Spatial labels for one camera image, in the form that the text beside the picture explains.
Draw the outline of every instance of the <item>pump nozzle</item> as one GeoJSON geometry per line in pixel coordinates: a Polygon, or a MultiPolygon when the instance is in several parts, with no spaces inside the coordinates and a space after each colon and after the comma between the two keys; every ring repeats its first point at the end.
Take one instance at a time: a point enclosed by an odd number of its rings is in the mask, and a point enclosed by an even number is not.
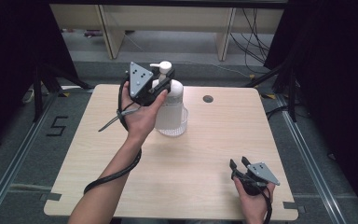
{"type": "Polygon", "coordinates": [[[150,67],[158,67],[159,72],[165,75],[171,70],[172,64],[170,62],[163,61],[161,63],[151,63],[150,67]]]}

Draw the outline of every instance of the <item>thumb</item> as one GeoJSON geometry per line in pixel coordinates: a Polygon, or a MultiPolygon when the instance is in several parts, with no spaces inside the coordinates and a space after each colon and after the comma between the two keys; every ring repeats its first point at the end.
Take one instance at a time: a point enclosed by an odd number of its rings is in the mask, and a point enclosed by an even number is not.
{"type": "Polygon", "coordinates": [[[241,181],[236,176],[234,176],[234,184],[240,197],[248,195],[245,189],[243,188],[241,181]]]}
{"type": "Polygon", "coordinates": [[[162,106],[162,104],[164,104],[164,101],[167,98],[167,94],[168,94],[167,90],[162,91],[156,98],[155,102],[153,102],[153,104],[150,107],[158,111],[158,109],[162,106]]]}

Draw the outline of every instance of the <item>finger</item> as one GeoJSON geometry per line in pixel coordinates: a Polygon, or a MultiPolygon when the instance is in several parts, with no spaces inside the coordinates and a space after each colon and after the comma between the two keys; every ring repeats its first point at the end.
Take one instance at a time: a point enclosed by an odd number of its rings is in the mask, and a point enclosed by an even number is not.
{"type": "Polygon", "coordinates": [[[126,81],[123,85],[123,90],[121,92],[122,107],[125,107],[132,102],[132,99],[130,98],[130,94],[129,94],[129,86],[130,86],[129,81],[126,81]]]}
{"type": "Polygon", "coordinates": [[[245,189],[243,188],[241,181],[236,176],[234,176],[234,184],[235,184],[235,188],[237,189],[237,192],[240,194],[240,197],[248,196],[245,189]]]}
{"type": "Polygon", "coordinates": [[[156,110],[157,112],[158,109],[162,106],[162,104],[164,104],[165,98],[167,98],[167,94],[167,90],[162,91],[156,98],[155,102],[153,102],[153,104],[149,107],[151,107],[153,110],[156,110]]]}
{"type": "Polygon", "coordinates": [[[269,190],[269,197],[270,197],[271,202],[273,200],[273,194],[274,194],[275,187],[276,186],[270,182],[267,184],[267,189],[269,190]]]}

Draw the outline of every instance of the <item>handheld controller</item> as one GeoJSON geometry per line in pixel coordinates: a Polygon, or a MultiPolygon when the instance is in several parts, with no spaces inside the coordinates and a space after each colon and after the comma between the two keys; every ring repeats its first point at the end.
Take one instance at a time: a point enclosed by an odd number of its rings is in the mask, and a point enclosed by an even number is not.
{"type": "Polygon", "coordinates": [[[241,162],[248,168],[246,174],[237,170],[237,164],[234,160],[230,160],[229,167],[232,170],[231,179],[236,176],[242,183],[247,194],[255,196],[261,193],[267,187],[268,182],[278,186],[280,185],[278,179],[265,163],[259,162],[251,164],[245,157],[242,157],[241,162]]]}
{"type": "Polygon", "coordinates": [[[130,73],[127,72],[127,74],[130,77],[130,98],[138,105],[148,106],[153,104],[162,91],[171,91],[171,80],[174,77],[175,70],[172,68],[154,88],[152,87],[153,80],[160,76],[157,67],[148,71],[136,63],[131,63],[130,73]]]}

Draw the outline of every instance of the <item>hand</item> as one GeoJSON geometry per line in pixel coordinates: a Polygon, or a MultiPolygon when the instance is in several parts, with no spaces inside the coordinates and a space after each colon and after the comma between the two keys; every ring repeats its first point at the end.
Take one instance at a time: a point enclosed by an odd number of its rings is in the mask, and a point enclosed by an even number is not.
{"type": "MultiPolygon", "coordinates": [[[[132,99],[129,95],[129,82],[127,81],[124,84],[123,92],[122,92],[122,108],[125,108],[127,105],[132,103],[132,99]]],[[[126,120],[128,129],[129,129],[129,136],[135,137],[137,139],[145,140],[146,137],[153,131],[155,123],[156,123],[156,116],[158,113],[159,108],[165,101],[167,97],[167,90],[161,92],[161,94],[157,97],[156,101],[150,106],[142,106],[138,111],[135,113],[126,115],[124,119],[126,120]]],[[[133,104],[128,109],[138,108],[139,105],[133,104]]]]}
{"type": "MultiPolygon", "coordinates": [[[[263,195],[258,194],[251,196],[246,193],[242,183],[237,177],[234,177],[235,187],[240,194],[241,210],[243,216],[248,224],[259,224],[264,222],[264,216],[267,213],[267,204],[263,195]]],[[[267,188],[264,190],[266,196],[270,197],[272,202],[272,194],[275,189],[275,185],[272,183],[267,184],[267,188]]]]}

